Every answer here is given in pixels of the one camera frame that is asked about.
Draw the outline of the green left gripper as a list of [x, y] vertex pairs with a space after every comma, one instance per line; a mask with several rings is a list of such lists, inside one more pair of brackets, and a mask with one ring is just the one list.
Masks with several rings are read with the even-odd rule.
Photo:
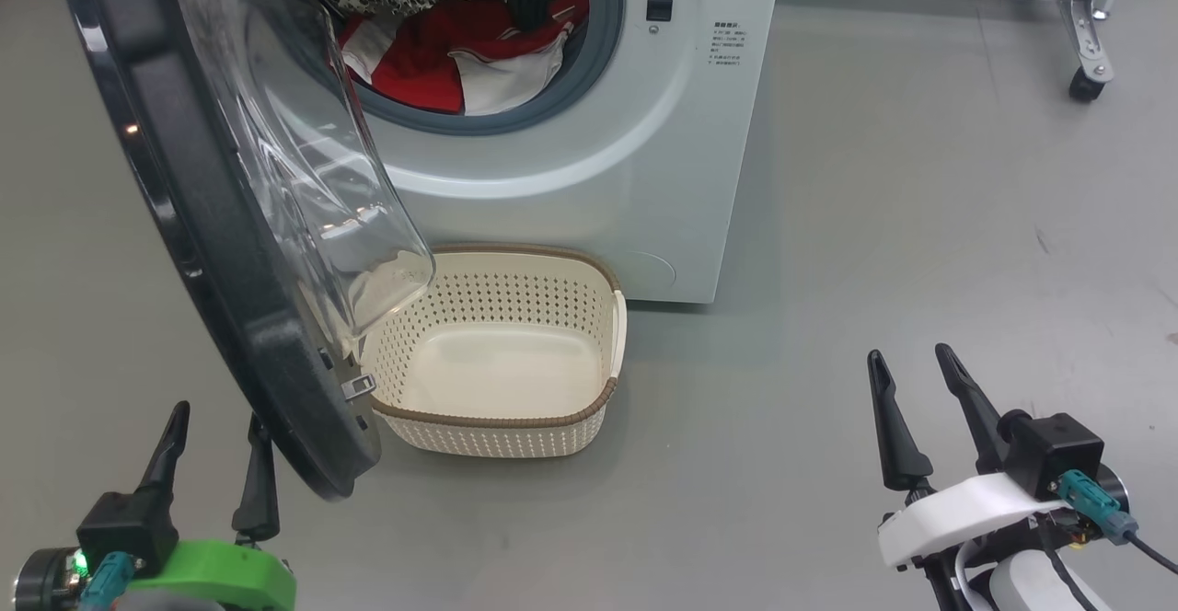
[[[177, 401], [135, 494], [172, 494], [188, 443], [190, 401]], [[249, 471], [232, 517], [236, 543], [282, 532], [276, 465], [260, 417], [249, 419]], [[16, 610], [294, 610], [297, 582], [282, 559], [226, 542], [180, 542], [155, 573], [125, 551], [104, 557], [82, 547], [38, 549], [14, 579]]]

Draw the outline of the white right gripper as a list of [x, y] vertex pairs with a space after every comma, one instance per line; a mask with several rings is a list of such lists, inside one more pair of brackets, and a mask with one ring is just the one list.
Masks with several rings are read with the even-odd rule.
[[[1010, 444], [999, 434], [997, 407], [949, 344], [938, 343], [935, 356], [949, 393], [961, 406], [977, 449], [977, 473], [982, 476], [971, 477], [909, 503], [884, 520], [878, 527], [878, 545], [884, 565], [888, 567], [940, 553], [947, 547], [958, 547], [1023, 522], [1031, 514], [1066, 507], [1058, 498], [1038, 502], [1010, 476], [997, 473], [1002, 471], [1004, 459], [1010, 452]], [[929, 457], [916, 447], [916, 440], [896, 404], [895, 378], [884, 353], [872, 350], [867, 356], [867, 368], [884, 486], [895, 492], [928, 490], [934, 469]]]

